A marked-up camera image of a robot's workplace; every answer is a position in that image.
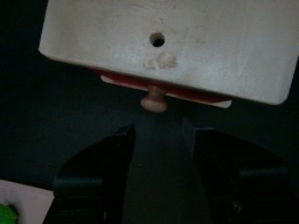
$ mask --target wooden knob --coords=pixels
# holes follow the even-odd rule
[[[148,85],[147,89],[148,96],[140,101],[143,108],[155,113],[164,112],[167,110],[167,103],[164,101],[165,88]]]

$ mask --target dark background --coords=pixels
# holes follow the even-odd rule
[[[0,178],[52,189],[67,159],[120,126],[136,126],[127,223],[196,223],[204,200],[183,139],[183,119],[277,154],[299,192],[299,80],[280,106],[235,100],[228,109],[167,97],[168,111],[144,111],[145,93],[105,84],[87,68],[39,53],[45,0],[0,0]]]

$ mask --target hole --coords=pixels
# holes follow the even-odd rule
[[[164,44],[164,35],[160,32],[153,33],[149,37],[149,41],[153,47],[160,47]]]

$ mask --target green object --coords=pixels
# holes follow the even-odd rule
[[[0,204],[0,224],[15,224],[17,221],[17,214],[9,206]]]

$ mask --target white wooden board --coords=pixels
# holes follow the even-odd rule
[[[149,37],[161,33],[164,44]],[[49,0],[53,60],[279,104],[299,53],[298,0]]]

